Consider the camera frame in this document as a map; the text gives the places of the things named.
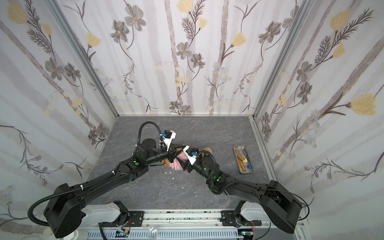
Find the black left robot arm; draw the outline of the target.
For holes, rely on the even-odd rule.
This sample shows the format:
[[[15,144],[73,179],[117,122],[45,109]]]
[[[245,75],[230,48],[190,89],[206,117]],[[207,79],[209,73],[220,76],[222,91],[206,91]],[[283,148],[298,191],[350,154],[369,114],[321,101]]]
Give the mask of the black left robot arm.
[[[150,165],[174,158],[183,145],[171,144],[168,149],[157,148],[150,139],[139,144],[133,155],[119,162],[109,173],[93,180],[70,187],[62,184],[55,189],[54,197],[48,200],[44,216],[56,238],[63,238],[76,230],[86,216],[82,209],[109,191],[132,182],[146,172]]]

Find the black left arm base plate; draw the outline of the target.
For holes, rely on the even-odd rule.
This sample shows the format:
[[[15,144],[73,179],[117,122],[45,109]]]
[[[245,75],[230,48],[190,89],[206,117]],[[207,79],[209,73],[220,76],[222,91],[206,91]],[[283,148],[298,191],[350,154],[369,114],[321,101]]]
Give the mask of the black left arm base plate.
[[[141,227],[144,220],[144,211],[122,212],[115,220],[118,227]]]

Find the pink bear hoodie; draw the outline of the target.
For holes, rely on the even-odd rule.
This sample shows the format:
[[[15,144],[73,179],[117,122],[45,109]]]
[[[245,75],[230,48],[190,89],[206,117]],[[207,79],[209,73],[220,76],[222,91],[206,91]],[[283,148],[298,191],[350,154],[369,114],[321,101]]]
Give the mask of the pink bear hoodie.
[[[172,163],[169,164],[169,167],[175,171],[181,171],[183,169],[181,163],[185,163],[187,160],[187,155],[185,153],[181,153]]]

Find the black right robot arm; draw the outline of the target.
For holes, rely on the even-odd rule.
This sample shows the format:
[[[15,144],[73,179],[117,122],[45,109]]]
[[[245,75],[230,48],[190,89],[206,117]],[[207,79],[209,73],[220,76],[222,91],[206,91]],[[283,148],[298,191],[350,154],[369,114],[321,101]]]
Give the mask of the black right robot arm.
[[[247,202],[259,204],[271,222],[280,230],[292,234],[300,220],[302,203],[298,196],[289,192],[279,182],[271,180],[268,184],[257,184],[239,180],[220,170],[213,155],[200,151],[192,165],[187,153],[175,158],[184,171],[196,171],[206,179],[209,190],[215,195],[226,193],[238,196]]]

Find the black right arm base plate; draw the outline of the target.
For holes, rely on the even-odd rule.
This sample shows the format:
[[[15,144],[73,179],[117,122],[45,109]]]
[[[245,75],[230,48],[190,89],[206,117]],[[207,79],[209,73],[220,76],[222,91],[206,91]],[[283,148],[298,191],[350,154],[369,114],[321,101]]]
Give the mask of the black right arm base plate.
[[[244,217],[242,217],[239,213],[236,213],[234,210],[228,211],[223,210],[221,211],[221,218],[220,222],[222,223],[223,227],[253,227],[253,226],[261,226],[261,221],[248,221]]]

